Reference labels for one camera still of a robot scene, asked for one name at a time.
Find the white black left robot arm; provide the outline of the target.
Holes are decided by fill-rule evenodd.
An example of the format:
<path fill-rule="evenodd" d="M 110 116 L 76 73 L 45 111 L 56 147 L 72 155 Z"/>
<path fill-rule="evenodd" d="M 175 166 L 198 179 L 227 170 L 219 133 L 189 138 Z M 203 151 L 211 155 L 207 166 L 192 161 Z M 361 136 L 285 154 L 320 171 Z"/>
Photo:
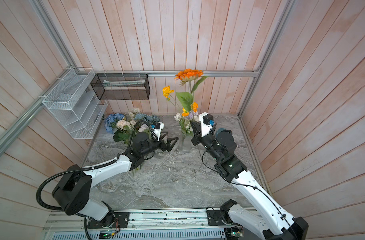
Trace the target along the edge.
<path fill-rule="evenodd" d="M 90 190 L 113 176 L 138 168 L 144 161 L 151 159 L 151 154 L 157 150 L 170 152 L 178 141 L 177 137 L 167 137 L 168 133 L 163 131 L 164 124 L 161 122 L 150 125 L 138 121 L 135 124 L 135 128 L 142 126 L 147 127 L 148 131 L 131 132 L 125 151 L 112 160 L 85 168 L 73 165 L 46 179 L 36 191 L 37 203 L 48 210 L 63 211 L 68 216 L 77 215 L 86 221 L 94 220 L 103 228 L 117 224 L 114 210 L 104 201 L 92 199 Z M 41 192 L 57 178 L 60 180 L 52 191 L 52 197 L 58 206 L 52 206 L 44 202 Z"/>

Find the orange gerbera flower stem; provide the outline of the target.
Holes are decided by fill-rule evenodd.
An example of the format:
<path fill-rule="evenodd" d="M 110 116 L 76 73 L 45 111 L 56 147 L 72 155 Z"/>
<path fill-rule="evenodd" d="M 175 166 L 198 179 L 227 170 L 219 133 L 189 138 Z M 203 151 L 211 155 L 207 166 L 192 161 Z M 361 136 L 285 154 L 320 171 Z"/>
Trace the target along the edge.
<path fill-rule="evenodd" d="M 181 87 L 185 87 L 183 92 L 176 93 L 182 107 L 181 116 L 187 120 L 193 120 L 198 115 L 198 103 L 194 99 L 194 94 L 207 76 L 204 75 L 203 70 L 185 69 L 177 73 L 174 78 Z"/>

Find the yellow orange poppy stem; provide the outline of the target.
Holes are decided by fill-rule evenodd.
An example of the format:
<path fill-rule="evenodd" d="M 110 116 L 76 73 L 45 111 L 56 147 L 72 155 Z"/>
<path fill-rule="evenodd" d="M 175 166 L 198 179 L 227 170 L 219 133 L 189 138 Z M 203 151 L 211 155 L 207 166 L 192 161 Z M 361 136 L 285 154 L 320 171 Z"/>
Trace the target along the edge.
<path fill-rule="evenodd" d="M 198 104 L 194 101 L 193 94 L 175 92 L 170 86 L 166 86 L 162 89 L 162 95 L 175 106 L 182 118 L 194 119 L 198 116 Z"/>

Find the purple white flower bouquet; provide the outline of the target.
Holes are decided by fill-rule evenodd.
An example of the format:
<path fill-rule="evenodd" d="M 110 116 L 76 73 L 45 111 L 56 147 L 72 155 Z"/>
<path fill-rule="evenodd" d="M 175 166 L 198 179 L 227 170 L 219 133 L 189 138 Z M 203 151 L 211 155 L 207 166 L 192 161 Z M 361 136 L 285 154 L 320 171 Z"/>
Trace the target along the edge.
<path fill-rule="evenodd" d="M 193 130 L 191 123 L 192 121 L 199 121 L 198 112 L 190 111 L 187 112 L 185 109 L 182 110 L 182 113 L 177 113 L 174 116 L 174 119 L 179 123 L 181 132 L 184 136 L 193 136 Z"/>

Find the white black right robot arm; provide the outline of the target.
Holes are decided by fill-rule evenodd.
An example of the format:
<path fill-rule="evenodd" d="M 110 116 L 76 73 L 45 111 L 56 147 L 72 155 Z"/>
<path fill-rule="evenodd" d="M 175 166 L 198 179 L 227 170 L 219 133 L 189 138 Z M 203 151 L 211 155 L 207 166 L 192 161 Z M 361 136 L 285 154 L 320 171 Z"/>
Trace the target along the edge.
<path fill-rule="evenodd" d="M 216 130 L 212 115 L 190 122 L 193 145 L 201 144 L 214 158 L 215 171 L 238 189 L 258 211 L 245 210 L 236 201 L 229 200 L 220 207 L 226 225 L 238 224 L 261 240 L 304 240 L 309 228 L 302 217 L 295 218 L 281 207 L 255 180 L 246 165 L 235 155 L 237 144 L 232 131 Z"/>

